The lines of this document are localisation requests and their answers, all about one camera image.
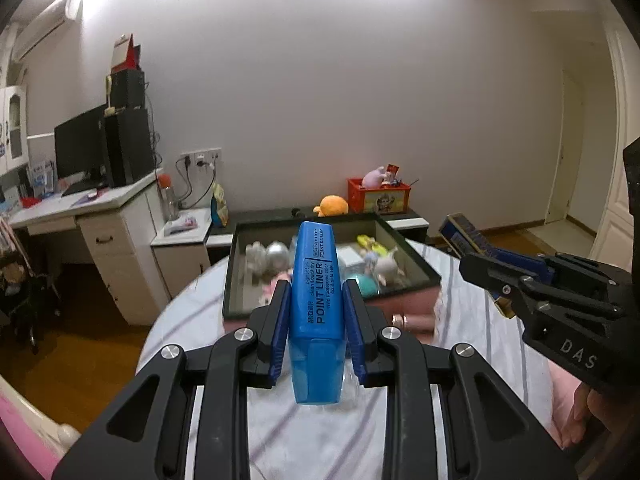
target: pink blanket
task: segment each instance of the pink blanket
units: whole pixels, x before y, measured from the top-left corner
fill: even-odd
[[[60,458],[45,446],[40,437],[22,419],[18,410],[2,394],[0,394],[0,420],[24,457],[45,480],[50,480]]]

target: orange plush toy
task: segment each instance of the orange plush toy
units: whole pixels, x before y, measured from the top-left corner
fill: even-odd
[[[337,195],[325,196],[320,205],[314,208],[314,213],[318,213],[318,216],[346,215],[348,211],[349,204],[347,204],[347,201]]]

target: white desk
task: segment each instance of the white desk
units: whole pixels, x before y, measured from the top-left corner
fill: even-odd
[[[9,224],[14,229],[26,227],[31,235],[74,229],[76,222],[74,220],[70,222],[70,219],[80,215],[118,209],[155,180],[155,173],[149,173],[130,186],[110,189],[95,200],[76,206],[74,204],[86,195],[87,191],[67,196],[56,194],[30,208],[21,209],[11,216]]]
[[[26,228],[30,235],[47,235],[47,256],[54,274],[56,265],[65,261],[60,253],[69,256],[72,239],[87,262],[97,267],[122,317],[129,324],[150,325],[169,302],[151,249],[164,226],[155,180],[150,173],[80,205],[74,204],[87,191],[55,195],[18,211],[9,223],[14,229]],[[68,238],[53,243],[61,236]]]

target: red storage box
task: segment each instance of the red storage box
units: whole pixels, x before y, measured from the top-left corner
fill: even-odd
[[[395,187],[364,189],[361,178],[347,179],[347,202],[349,209],[356,213],[397,214],[409,209],[411,186],[400,184]]]

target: silver ball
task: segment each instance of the silver ball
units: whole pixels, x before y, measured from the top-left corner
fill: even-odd
[[[275,272],[289,269],[289,248],[282,242],[271,242],[267,247],[267,267]]]

